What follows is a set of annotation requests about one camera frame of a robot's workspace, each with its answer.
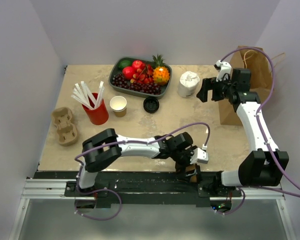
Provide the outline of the brown paper coffee cup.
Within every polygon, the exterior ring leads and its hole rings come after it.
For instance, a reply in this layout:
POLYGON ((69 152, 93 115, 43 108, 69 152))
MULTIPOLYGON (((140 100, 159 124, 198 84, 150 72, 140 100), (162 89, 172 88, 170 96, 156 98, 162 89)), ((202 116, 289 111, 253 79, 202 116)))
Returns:
POLYGON ((196 183, 198 181, 198 173, 200 172, 200 167, 197 164, 192 164, 185 168, 185 179, 189 183, 196 183))

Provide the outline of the brown paper bag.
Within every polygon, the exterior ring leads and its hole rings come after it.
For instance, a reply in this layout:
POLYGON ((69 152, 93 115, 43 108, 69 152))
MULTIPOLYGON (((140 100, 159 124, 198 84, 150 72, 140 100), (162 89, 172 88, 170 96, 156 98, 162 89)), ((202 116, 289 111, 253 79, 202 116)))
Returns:
MULTIPOLYGON (((269 96, 272 87, 272 70, 268 59, 259 51, 243 49, 235 52, 229 64, 232 68, 246 68, 251 71, 250 90, 256 92, 263 103, 269 96)), ((219 120, 221 125, 241 126, 242 122, 234 112, 227 99, 218 102, 219 120)))

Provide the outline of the brown paper cups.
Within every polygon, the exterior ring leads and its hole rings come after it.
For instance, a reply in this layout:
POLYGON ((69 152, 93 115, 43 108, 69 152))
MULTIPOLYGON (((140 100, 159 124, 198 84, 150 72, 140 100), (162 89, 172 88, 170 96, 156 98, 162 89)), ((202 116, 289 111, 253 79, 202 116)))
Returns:
POLYGON ((124 117, 127 113, 127 100, 123 96, 114 96, 109 102, 110 108, 112 109, 116 117, 124 117))

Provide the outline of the brown pulp cup carrier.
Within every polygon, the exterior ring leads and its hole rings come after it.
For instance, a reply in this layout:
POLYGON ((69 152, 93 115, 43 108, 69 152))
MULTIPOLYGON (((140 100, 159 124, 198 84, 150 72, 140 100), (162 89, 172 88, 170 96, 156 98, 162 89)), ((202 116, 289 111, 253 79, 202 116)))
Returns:
POLYGON ((56 127, 56 140, 61 146, 70 146, 78 141, 79 134, 70 108, 55 109, 51 113, 51 123, 56 127))

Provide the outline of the black coffee cup lid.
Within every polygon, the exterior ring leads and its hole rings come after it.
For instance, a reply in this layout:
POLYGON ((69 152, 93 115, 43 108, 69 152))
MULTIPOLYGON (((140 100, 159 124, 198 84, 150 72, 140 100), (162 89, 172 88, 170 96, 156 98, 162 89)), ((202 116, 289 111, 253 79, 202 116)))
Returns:
POLYGON ((198 183, 202 181, 201 167, 198 164, 196 165, 196 180, 198 183))

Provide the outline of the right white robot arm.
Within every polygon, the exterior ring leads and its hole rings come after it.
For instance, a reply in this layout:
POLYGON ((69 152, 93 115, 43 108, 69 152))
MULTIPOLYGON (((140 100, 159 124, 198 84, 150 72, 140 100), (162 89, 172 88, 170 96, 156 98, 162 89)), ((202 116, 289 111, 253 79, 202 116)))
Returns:
POLYGON ((205 103, 208 92, 212 101, 228 100, 239 117, 247 136, 250 153, 237 170, 223 171, 213 183, 213 192, 225 196, 231 187, 275 187, 283 176, 289 155, 281 151, 268 130, 261 110, 261 100, 250 90, 251 71, 246 68, 221 70, 218 76, 202 81, 197 98, 205 103))

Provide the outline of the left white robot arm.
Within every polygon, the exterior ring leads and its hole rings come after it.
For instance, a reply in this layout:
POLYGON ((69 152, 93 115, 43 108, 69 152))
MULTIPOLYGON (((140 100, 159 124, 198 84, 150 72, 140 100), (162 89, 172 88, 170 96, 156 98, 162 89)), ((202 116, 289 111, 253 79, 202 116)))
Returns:
POLYGON ((82 143, 84 157, 81 162, 76 191, 82 196, 89 196, 94 190, 98 172, 106 169, 120 157, 145 157, 149 159, 168 159, 175 162, 177 172, 188 182, 193 182, 197 171, 187 169, 199 159, 206 157, 206 152, 193 145, 193 139, 187 133, 173 136, 171 133, 151 138, 130 138, 116 134, 108 128, 82 143))

